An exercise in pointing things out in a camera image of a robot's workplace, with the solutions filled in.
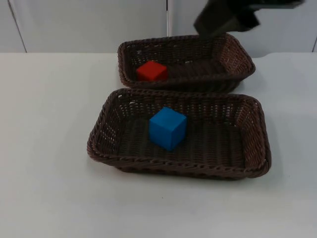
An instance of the white table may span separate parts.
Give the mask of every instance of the white table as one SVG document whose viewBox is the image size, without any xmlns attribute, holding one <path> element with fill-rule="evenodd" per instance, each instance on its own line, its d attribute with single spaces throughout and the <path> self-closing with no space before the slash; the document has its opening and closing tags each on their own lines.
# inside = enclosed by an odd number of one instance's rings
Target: white table
<svg viewBox="0 0 317 238">
<path fill-rule="evenodd" d="M 0 54 L 1 238 L 315 238 L 317 55 L 271 54 L 260 100 L 272 168 L 241 181 L 125 174 L 88 135 L 122 85 L 114 54 Z"/>
</svg>

